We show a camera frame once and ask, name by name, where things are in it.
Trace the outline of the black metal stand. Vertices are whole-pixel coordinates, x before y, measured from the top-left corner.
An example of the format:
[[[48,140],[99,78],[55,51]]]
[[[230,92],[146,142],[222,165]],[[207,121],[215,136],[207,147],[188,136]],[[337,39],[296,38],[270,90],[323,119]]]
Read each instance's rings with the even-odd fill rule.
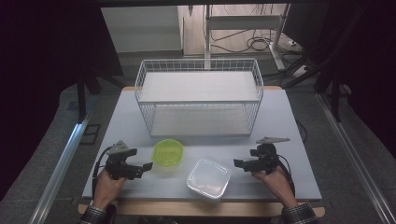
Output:
[[[283,83],[281,87],[283,89],[290,89],[296,86],[297,84],[313,77],[318,74],[318,79],[314,84],[314,91],[316,93],[323,93],[327,90],[329,86],[331,86],[331,102],[330,102],[330,111],[332,116],[336,121],[340,122],[339,116],[339,98],[340,98],[340,80],[336,72],[335,68],[335,60],[330,57],[326,59],[324,62],[319,63],[318,65],[314,65],[312,68],[303,72],[301,75],[294,77],[290,81]]]
[[[88,116],[88,109],[86,106],[86,96],[85,96],[85,88],[88,88],[88,91],[97,95],[101,91],[101,86],[97,78],[102,78],[107,82],[123,89],[126,85],[112,76],[106,75],[100,72],[97,69],[91,69],[87,71],[79,71],[77,74],[77,88],[78,88],[78,124],[82,123],[83,120]]]

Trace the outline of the clear plastic lidded container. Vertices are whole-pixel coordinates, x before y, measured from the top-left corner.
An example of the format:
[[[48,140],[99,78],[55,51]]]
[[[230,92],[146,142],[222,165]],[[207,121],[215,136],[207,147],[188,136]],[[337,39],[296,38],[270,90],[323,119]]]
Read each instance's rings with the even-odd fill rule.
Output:
[[[190,170],[186,184],[188,188],[212,203],[218,203],[231,179],[230,171],[221,164],[201,159]]]

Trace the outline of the white cabinet panel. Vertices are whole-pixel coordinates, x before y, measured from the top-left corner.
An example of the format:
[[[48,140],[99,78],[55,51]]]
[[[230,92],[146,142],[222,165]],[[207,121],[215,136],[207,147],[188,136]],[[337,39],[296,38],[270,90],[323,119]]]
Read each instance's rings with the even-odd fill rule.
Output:
[[[116,52],[182,50],[177,7],[102,7]]]

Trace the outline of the green plastic bowl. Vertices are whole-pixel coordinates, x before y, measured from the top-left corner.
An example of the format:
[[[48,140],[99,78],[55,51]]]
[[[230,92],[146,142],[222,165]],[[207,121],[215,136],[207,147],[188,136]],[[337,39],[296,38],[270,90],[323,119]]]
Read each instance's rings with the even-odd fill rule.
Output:
[[[161,166],[174,166],[181,162],[184,147],[174,139],[164,139],[153,149],[151,159]]]

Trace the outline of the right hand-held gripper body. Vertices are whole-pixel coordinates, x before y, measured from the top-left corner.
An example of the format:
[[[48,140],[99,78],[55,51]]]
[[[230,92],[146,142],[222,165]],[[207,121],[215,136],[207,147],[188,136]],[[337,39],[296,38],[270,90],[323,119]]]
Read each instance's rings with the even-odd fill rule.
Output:
[[[266,175],[271,174],[277,166],[287,173],[289,166],[285,166],[280,160],[280,155],[276,153],[275,143],[289,141],[289,138],[267,137],[257,141],[258,146],[255,148],[259,151],[260,157],[256,161],[250,161],[247,165],[248,172],[264,172]]]

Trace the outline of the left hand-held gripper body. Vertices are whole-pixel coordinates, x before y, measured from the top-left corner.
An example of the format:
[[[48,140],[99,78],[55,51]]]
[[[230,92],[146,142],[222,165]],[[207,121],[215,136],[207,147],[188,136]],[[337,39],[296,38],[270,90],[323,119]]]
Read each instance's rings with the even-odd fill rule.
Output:
[[[140,178],[144,173],[142,166],[131,165],[127,163],[125,152],[130,149],[123,141],[114,144],[107,152],[105,169],[110,173],[113,179],[125,177],[129,180]]]

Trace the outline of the white wire shelf rack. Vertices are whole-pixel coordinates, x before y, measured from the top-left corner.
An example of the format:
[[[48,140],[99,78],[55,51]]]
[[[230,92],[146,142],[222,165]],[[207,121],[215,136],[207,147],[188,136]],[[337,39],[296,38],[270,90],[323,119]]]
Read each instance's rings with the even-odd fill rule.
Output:
[[[263,80],[255,59],[144,60],[134,89],[152,136],[249,135]]]

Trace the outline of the person's right hand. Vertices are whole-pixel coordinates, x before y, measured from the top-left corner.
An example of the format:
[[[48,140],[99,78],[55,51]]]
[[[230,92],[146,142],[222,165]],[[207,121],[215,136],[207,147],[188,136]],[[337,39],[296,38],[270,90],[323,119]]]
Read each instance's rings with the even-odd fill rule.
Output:
[[[286,175],[280,167],[276,167],[269,175],[253,172],[252,176],[260,180],[281,201],[285,208],[298,206]]]

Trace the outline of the person's left hand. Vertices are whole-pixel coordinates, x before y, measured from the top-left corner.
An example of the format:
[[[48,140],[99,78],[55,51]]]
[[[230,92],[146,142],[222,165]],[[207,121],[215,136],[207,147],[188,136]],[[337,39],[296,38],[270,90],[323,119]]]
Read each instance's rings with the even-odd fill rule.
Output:
[[[106,169],[103,169],[99,176],[97,176],[92,206],[106,210],[117,199],[126,181],[127,179],[125,177],[118,180],[113,179],[110,173]]]

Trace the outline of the white power strip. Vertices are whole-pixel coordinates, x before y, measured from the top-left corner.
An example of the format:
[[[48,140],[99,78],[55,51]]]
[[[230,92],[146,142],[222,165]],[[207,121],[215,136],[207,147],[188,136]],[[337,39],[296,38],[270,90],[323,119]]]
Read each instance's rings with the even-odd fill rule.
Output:
[[[298,68],[293,74],[293,77],[299,77],[303,75],[305,72],[309,70],[309,67],[307,65],[302,65],[300,68]]]

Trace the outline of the dark curtain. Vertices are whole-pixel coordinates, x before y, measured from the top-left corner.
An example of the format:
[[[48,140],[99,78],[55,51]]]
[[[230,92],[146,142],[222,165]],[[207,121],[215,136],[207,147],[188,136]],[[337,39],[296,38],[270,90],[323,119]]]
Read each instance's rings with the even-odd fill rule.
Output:
[[[396,0],[293,3],[284,34],[320,64],[346,31],[334,71],[354,112],[396,159]]]
[[[120,76],[99,6],[82,0],[0,0],[0,201],[33,156],[79,77]]]

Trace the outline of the aluminium rail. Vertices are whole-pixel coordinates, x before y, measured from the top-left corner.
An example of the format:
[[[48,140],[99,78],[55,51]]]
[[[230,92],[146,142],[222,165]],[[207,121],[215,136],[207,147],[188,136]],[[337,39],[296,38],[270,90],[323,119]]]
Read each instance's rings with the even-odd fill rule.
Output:
[[[396,224],[396,216],[391,212],[389,203],[380,190],[380,187],[369,174],[342,123],[332,114],[331,103],[327,99],[326,95],[324,93],[316,93],[316,97],[382,223]]]
[[[90,117],[91,115],[87,114],[84,119],[80,120],[75,125],[73,132],[71,133],[64,147],[63,153],[61,154],[61,157],[52,172],[48,184],[45,187],[31,218],[28,221],[28,224],[45,223],[45,220],[54,203],[55,197],[64,181],[64,177],[70,166],[70,163],[74,158],[79,141],[81,140],[83,133],[89,123]]]

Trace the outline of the white metal desk frame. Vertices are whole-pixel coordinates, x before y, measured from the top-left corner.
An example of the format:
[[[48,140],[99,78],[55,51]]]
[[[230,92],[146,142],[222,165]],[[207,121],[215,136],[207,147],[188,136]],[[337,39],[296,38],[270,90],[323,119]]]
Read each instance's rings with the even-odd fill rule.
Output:
[[[284,24],[289,12],[290,4],[286,4],[280,15],[255,15],[255,16],[211,16],[210,5],[205,6],[205,51],[206,59],[211,57],[210,32],[212,30],[275,30],[275,39],[269,43],[269,50],[275,61],[278,71],[286,68],[279,56],[277,47]]]

